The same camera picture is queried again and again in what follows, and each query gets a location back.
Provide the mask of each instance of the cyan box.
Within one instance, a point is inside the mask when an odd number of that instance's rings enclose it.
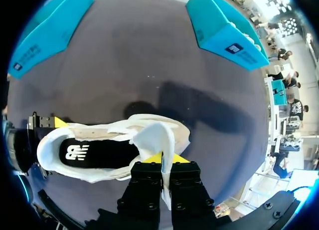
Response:
[[[94,0],[50,0],[30,20],[12,55],[8,73],[20,79],[36,64],[63,51]]]
[[[269,64],[266,52],[249,20],[226,1],[189,0],[186,9],[200,48],[221,55],[247,70]],[[244,33],[261,47],[261,51]]]
[[[271,82],[273,88],[273,95],[275,100],[275,105],[286,105],[287,95],[285,90],[285,85],[282,80],[274,80]]]

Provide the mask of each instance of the white sneaker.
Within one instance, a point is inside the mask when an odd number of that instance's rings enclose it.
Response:
[[[65,176],[82,179],[90,183],[104,180],[124,180],[130,178],[131,168],[137,161],[144,161],[156,153],[163,151],[165,162],[162,172],[165,186],[168,189],[169,174],[172,166],[173,154],[181,154],[189,145],[190,131],[178,121],[152,114],[136,114],[128,120],[122,120],[111,124],[87,126],[83,124],[70,124],[61,127],[46,135],[37,148],[39,164],[48,171],[55,171]],[[118,169],[111,168],[82,168],[71,167],[61,161],[61,145],[64,141],[85,141],[84,145],[68,146],[63,158],[68,163],[84,163],[89,157],[90,145],[96,141],[130,141],[137,147],[139,155],[131,162]],[[108,153],[120,154],[121,148],[105,148]]]

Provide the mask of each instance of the shoe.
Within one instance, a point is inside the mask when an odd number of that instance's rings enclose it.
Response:
[[[111,124],[69,124],[40,141],[37,158],[47,171],[95,183],[128,179],[135,162],[163,151],[162,172],[167,178],[174,153],[180,155],[186,149],[189,135],[180,122],[152,114],[136,114]]]

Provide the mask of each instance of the black insole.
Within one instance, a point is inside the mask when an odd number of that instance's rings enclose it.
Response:
[[[66,139],[61,143],[59,152],[60,160],[65,165],[90,169],[126,167],[137,155],[137,147],[129,141],[114,140]]]

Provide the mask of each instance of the table surface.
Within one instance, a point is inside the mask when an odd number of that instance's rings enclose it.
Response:
[[[198,48],[184,3],[95,0],[68,48],[10,84],[8,117],[16,127],[39,115],[102,124],[135,113],[176,119],[191,131],[182,154],[198,162],[216,203],[236,193],[262,164],[268,138],[261,71],[248,72]],[[74,219],[116,212],[128,181],[90,184],[65,176],[44,181],[32,168],[36,193],[45,189]],[[171,225],[161,203],[161,226]]]

